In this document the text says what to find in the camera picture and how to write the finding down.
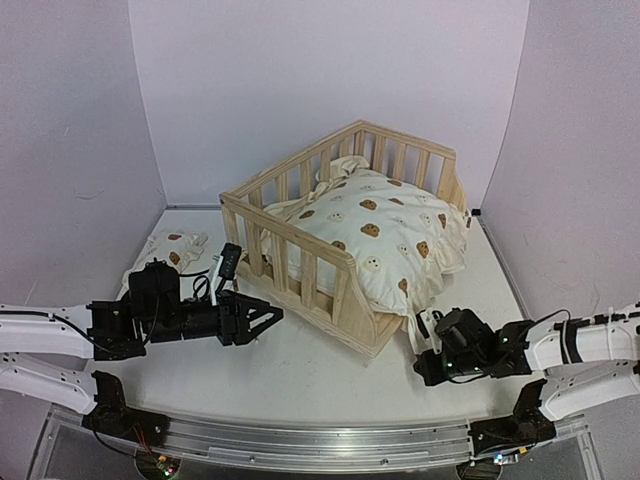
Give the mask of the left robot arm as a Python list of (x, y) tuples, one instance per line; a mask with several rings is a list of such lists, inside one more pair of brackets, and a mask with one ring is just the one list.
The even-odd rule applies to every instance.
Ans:
[(227, 289), (235, 267), (224, 263), (217, 287), (185, 299), (181, 276), (162, 261), (130, 274), (116, 301), (44, 310), (1, 308), (1, 387), (83, 415), (114, 437), (134, 428), (121, 381), (108, 373), (66, 370), (40, 360), (42, 354), (95, 362), (118, 362), (146, 355), (154, 343), (216, 338), (224, 346), (244, 346), (279, 322), (282, 309)]

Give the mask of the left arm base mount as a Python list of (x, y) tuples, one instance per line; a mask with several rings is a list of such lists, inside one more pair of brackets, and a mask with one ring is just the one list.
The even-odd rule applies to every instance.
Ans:
[(83, 416), (84, 428), (148, 447), (164, 445), (170, 424), (167, 415), (130, 407), (121, 381), (112, 374), (95, 371), (91, 378), (96, 382), (96, 405)]

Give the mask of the wooden pet bed frame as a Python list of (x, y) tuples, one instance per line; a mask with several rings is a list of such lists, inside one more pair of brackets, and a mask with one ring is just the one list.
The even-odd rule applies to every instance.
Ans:
[[(222, 193), (220, 202), (227, 239), (245, 247), (238, 268), (241, 277), (249, 282), (250, 274), (261, 276), (263, 273), (261, 234), (264, 230), (283, 232), (285, 240), (295, 245), (308, 242), (309, 253), (303, 259), (309, 271), (315, 271), (319, 258), (337, 267), (353, 265), (353, 259), (347, 254), (330, 252), (299, 229), (287, 230), (284, 221), (264, 211), (271, 204), (296, 200), (311, 192), (319, 183), (329, 180), (332, 161), (350, 155), (364, 157), (369, 169), (413, 184), (462, 208), (470, 216), (453, 149), (359, 120)], [(257, 288), (269, 295), (263, 288)], [(418, 328), (417, 314), (414, 320)], [(416, 334), (408, 328), (398, 330), (407, 333), (413, 351), (430, 348), (430, 342), (423, 338), (419, 328)]]

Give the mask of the bear print cushion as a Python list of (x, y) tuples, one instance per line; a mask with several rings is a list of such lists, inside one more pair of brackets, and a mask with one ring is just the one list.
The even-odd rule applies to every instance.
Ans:
[(354, 263), (316, 260), (310, 244), (261, 234), (263, 273), (249, 282), (352, 349), (376, 356), (399, 328), (416, 334), (414, 317), (464, 269), (468, 212), (417, 186), (371, 170), (362, 156), (330, 164), (330, 178), (296, 200), (265, 208), (332, 253)]

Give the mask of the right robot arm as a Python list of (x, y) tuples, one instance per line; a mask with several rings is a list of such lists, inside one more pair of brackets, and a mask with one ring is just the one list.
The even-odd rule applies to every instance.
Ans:
[(432, 311), (418, 321), (430, 341), (417, 356), (415, 373), (428, 387), (543, 373), (527, 385), (534, 406), (509, 414), (503, 433), (524, 443), (540, 430), (542, 415), (558, 421), (639, 392), (639, 306), (592, 317), (506, 323), (493, 330), (472, 310)]

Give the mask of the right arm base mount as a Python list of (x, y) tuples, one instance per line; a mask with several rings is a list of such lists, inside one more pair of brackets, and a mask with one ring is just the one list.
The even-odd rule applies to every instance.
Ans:
[(540, 410), (540, 396), (546, 383), (541, 379), (526, 384), (510, 415), (470, 424), (468, 435), (475, 457), (511, 452), (555, 438), (554, 422)]

